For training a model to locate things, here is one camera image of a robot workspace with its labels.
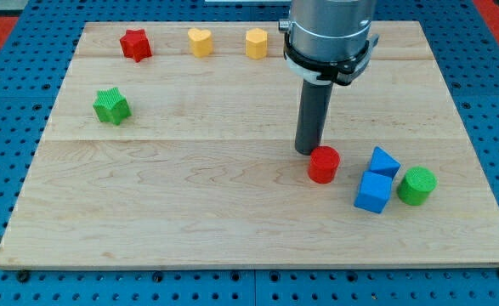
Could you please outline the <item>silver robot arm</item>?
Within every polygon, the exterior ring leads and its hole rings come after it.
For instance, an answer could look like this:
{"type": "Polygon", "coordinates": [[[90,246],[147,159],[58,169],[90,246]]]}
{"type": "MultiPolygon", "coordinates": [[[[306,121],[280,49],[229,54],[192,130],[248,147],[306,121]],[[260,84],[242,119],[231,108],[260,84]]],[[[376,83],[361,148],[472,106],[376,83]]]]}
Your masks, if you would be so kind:
{"type": "Polygon", "coordinates": [[[379,35],[370,35],[376,0],[292,0],[280,20],[283,56],[302,77],[295,150],[320,145],[334,85],[348,86],[368,66],[379,35]]]}

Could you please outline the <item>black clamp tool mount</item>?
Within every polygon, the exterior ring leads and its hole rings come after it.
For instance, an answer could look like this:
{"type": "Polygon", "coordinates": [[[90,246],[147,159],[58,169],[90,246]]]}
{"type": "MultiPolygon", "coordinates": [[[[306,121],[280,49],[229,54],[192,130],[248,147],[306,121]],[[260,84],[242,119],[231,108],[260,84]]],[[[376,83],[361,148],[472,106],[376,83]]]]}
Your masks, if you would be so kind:
{"type": "Polygon", "coordinates": [[[359,77],[371,60],[373,49],[377,46],[379,35],[372,35],[366,40],[362,50],[343,61],[323,62],[310,59],[300,54],[291,44],[290,35],[284,35],[283,56],[287,66],[305,81],[314,85],[336,83],[348,86],[359,77]]]}

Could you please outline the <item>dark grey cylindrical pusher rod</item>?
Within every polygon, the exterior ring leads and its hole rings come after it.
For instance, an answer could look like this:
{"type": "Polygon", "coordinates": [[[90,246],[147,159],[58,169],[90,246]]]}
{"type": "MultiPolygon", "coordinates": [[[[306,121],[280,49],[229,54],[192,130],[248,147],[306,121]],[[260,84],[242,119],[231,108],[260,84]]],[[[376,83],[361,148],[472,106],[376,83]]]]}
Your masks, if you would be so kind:
{"type": "Polygon", "coordinates": [[[305,156],[320,145],[333,84],[303,81],[298,110],[295,150],[305,156]]]}

